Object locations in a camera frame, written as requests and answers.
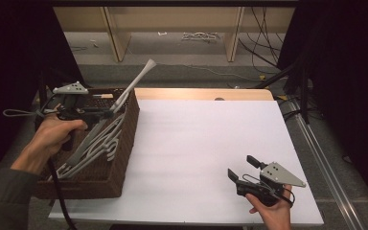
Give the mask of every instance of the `white table surface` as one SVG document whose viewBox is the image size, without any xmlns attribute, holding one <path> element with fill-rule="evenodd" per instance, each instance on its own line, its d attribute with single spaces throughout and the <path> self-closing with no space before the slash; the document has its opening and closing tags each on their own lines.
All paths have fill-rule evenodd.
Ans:
<svg viewBox="0 0 368 230">
<path fill-rule="evenodd" d="M 192 225 L 263 223 L 236 194 L 227 169 L 259 177 L 246 162 L 273 161 L 305 181 L 293 187 L 293 226 L 323 224 L 310 184 L 274 101 L 139 100 L 141 108 L 121 197 L 66 200 L 76 221 Z M 58 201 L 49 216 L 63 219 Z"/>
</svg>

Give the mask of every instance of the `finger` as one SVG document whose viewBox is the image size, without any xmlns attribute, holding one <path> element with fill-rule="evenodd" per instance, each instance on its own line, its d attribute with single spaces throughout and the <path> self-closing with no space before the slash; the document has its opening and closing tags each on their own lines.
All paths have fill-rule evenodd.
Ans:
<svg viewBox="0 0 368 230">
<path fill-rule="evenodd" d="M 62 145 L 64 143 L 68 142 L 70 139 L 71 139 L 71 136 L 70 135 L 67 135 L 64 139 L 62 139 L 58 143 Z"/>
<path fill-rule="evenodd" d="M 70 130 L 86 130 L 88 128 L 88 125 L 83 120 L 73 120 L 70 121 Z"/>
<path fill-rule="evenodd" d="M 250 214 L 255 214 L 257 212 L 259 212 L 259 211 L 255 207 L 253 207 L 252 209 L 249 210 Z"/>
<path fill-rule="evenodd" d="M 291 189 L 292 189 L 292 186 L 291 185 L 288 185 L 286 184 L 284 186 L 285 190 L 283 191 L 283 196 L 286 197 L 286 198 L 289 198 L 291 196 Z"/>
<path fill-rule="evenodd" d="M 246 194 L 245 196 L 247 198 L 247 200 L 249 200 L 249 202 L 253 205 L 254 209 L 260 210 L 262 208 L 264 208 L 265 206 L 261 203 L 261 201 L 255 197 L 252 194 Z"/>
</svg>

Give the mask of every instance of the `wooden basket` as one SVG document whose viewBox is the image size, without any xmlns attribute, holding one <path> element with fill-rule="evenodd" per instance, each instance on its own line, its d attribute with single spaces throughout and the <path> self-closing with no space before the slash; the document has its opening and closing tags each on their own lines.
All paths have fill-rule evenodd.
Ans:
<svg viewBox="0 0 368 230">
<path fill-rule="evenodd" d="M 112 89 L 115 98 L 118 98 L 124 89 Z M 91 89 L 90 94 L 109 92 L 109 89 Z M 60 188 L 66 199 L 93 199 L 119 197 L 125 181 L 127 163 L 133 148 L 134 136 L 139 117 L 139 104 L 134 91 L 129 94 L 126 104 L 121 109 L 125 113 L 121 136 L 117 146 L 116 156 L 112 161 L 106 160 L 106 154 L 98 157 L 95 161 L 81 170 L 71 179 L 61 179 Z M 68 157 L 77 149 L 80 142 L 88 132 L 76 135 L 73 149 L 71 151 L 61 150 L 53 162 L 58 169 Z M 57 199 L 58 195 L 53 180 L 47 181 L 50 176 L 48 169 L 41 174 L 41 180 L 37 182 L 34 196 L 41 199 Z"/>
</svg>

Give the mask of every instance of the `human hand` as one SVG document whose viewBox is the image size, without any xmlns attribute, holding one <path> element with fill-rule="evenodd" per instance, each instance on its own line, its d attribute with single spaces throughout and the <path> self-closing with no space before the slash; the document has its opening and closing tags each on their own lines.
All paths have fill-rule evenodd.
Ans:
<svg viewBox="0 0 368 230">
<path fill-rule="evenodd" d="M 290 197 L 291 186 L 285 185 L 283 196 Z M 269 230 L 288 230 L 291 229 L 290 222 L 290 205 L 285 200 L 280 199 L 275 205 L 267 207 L 261 203 L 254 195 L 247 194 L 247 200 L 253 205 L 249 213 L 259 213 L 264 221 L 264 224 Z"/>
<path fill-rule="evenodd" d="M 72 130 L 83 131 L 83 120 L 62 121 L 56 114 L 46 115 L 32 141 L 22 150 L 11 169 L 40 174 L 47 160 L 70 139 Z"/>
</svg>

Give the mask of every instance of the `gray floor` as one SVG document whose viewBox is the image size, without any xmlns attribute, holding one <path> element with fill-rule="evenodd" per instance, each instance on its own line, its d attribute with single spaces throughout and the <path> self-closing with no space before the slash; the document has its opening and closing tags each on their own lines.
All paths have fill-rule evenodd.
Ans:
<svg viewBox="0 0 368 230">
<path fill-rule="evenodd" d="M 110 50 L 106 34 L 79 34 L 67 33 L 77 63 L 86 82 L 95 87 L 102 86 L 127 86 L 143 68 L 149 58 L 154 59 L 159 65 L 145 76 L 138 86 L 142 87 L 197 87 L 197 88 L 248 88 L 260 82 L 260 77 L 269 78 L 278 72 L 264 61 L 252 57 L 249 52 L 238 46 L 237 56 L 234 62 L 228 62 L 220 36 L 210 42 L 202 40 L 182 40 L 183 33 L 174 34 L 133 34 L 128 51 L 123 62 L 115 62 Z M 253 48 L 253 42 L 246 34 L 241 35 L 241 40 Z M 276 34 L 270 34 L 270 43 L 273 47 L 281 48 L 281 40 Z M 275 62 L 272 54 L 265 47 L 257 47 L 256 53 Z M 284 95 L 282 86 L 286 80 L 278 80 L 269 86 L 274 96 Z M 292 101 L 280 102 L 281 110 L 286 113 L 294 109 Z M 318 227 L 294 227 L 295 229 L 350 229 L 350 225 L 343 217 L 340 208 L 334 198 L 329 184 L 315 160 L 311 146 L 306 140 L 301 122 L 298 116 L 293 116 L 287 121 L 287 128 L 305 174 L 311 185 L 318 208 L 323 215 L 325 224 Z M 2 167 L 11 163 L 16 154 L 21 150 L 29 138 L 31 138 L 33 124 L 27 122 L 22 136 L 14 142 L 13 148 L 3 160 Z M 321 117 L 318 111 L 310 112 L 310 128 L 318 141 L 325 157 L 335 171 L 337 181 L 340 183 L 349 201 L 352 203 L 362 229 L 368 229 L 368 188 L 355 167 L 342 159 L 343 149 L 337 143 L 327 121 Z M 30 209 L 30 229 L 67 229 L 65 222 L 48 219 L 50 213 L 50 201 L 32 199 Z M 109 229 L 108 223 L 78 223 L 79 229 Z M 126 226 L 116 225 L 116 229 L 166 229 L 160 226 Z"/>
</svg>

